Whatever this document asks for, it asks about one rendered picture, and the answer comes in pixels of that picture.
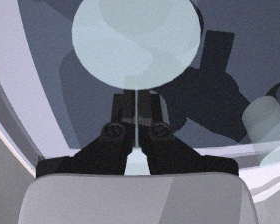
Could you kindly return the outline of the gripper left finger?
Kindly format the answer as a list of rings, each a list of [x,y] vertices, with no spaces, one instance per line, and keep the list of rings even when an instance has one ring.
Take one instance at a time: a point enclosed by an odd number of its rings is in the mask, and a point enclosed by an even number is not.
[[[127,156],[136,147],[135,90],[114,94],[111,122],[98,138],[74,156],[44,159],[36,165],[36,178],[55,173],[124,175]]]

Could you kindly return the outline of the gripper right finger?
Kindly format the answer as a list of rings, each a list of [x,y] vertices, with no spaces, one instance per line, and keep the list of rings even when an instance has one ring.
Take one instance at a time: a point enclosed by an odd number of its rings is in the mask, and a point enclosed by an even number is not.
[[[138,147],[147,156],[150,175],[224,172],[239,176],[238,163],[227,157],[200,155],[174,136],[163,122],[160,95],[138,90]]]

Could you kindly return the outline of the clear glass jar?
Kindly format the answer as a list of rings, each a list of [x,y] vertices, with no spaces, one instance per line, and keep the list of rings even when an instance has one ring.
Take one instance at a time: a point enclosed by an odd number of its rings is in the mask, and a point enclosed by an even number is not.
[[[128,90],[178,77],[193,61],[200,38],[190,0],[83,0],[72,24],[73,47],[85,69]]]
[[[242,121],[261,168],[280,164],[280,104],[273,96],[253,101]]]
[[[169,124],[166,102],[161,95],[160,95],[160,102],[161,102],[163,122]],[[150,175],[146,155],[141,152],[141,147],[138,147],[137,90],[135,90],[135,125],[136,125],[136,147],[133,147],[133,152],[128,156],[124,175]]]

